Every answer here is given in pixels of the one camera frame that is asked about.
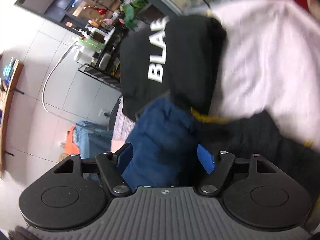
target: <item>tile floor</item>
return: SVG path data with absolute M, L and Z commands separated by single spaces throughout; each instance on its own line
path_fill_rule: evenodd
M 107 125 L 100 109 L 111 111 L 120 92 L 77 71 L 78 64 L 69 54 L 51 76 L 45 91 L 47 108 L 66 121 L 42 108 L 44 80 L 67 48 L 70 37 L 76 35 L 37 15 L 14 6 L 15 0 L 0 0 L 2 32 L 0 50 L 4 49 L 0 71 L 11 57 L 23 61 L 18 89 L 14 94 L 7 130 L 6 172 L 0 180 L 0 229 L 23 225 L 18 200 L 21 192 L 51 169 L 63 151 L 67 130 L 80 120 Z

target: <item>folded black garment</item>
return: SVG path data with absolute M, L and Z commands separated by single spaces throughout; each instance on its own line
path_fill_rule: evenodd
M 226 31 L 200 15 L 160 19 L 123 40 L 120 48 L 123 114 L 135 114 L 170 90 L 207 114 Z
M 226 125 L 201 123 L 200 143 L 211 153 L 228 151 L 237 158 L 263 155 L 310 194 L 320 193 L 320 154 L 281 136 L 267 111 Z

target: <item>orange object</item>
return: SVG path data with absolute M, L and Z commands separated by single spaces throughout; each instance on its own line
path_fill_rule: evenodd
M 73 142 L 73 130 L 75 129 L 75 126 L 71 126 L 70 131 L 67 132 L 67 141 L 64 146 L 65 153 L 67 155 L 70 155 L 72 153 L 80 153 L 80 149 L 75 143 Z

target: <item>navy blue garment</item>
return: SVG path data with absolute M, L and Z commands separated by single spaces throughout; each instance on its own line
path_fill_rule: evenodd
M 126 142 L 133 157 L 122 177 L 137 186 L 187 186 L 196 160 L 194 117 L 169 99 L 156 99 L 140 116 Z

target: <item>circular cap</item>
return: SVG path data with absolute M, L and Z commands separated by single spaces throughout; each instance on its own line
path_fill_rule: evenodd
M 42 194 L 42 201 L 49 207 L 67 207 L 79 198 L 77 190 L 71 187 L 52 187 Z
M 118 185 L 113 188 L 113 191 L 121 194 L 129 191 L 129 188 L 126 185 Z
M 251 191 L 253 201 L 264 207 L 278 207 L 289 199 L 288 194 L 281 188 L 263 186 Z
M 203 185 L 201 187 L 201 191 L 204 193 L 212 193 L 212 192 L 215 192 L 216 190 L 217 190 L 217 187 L 213 185 Z

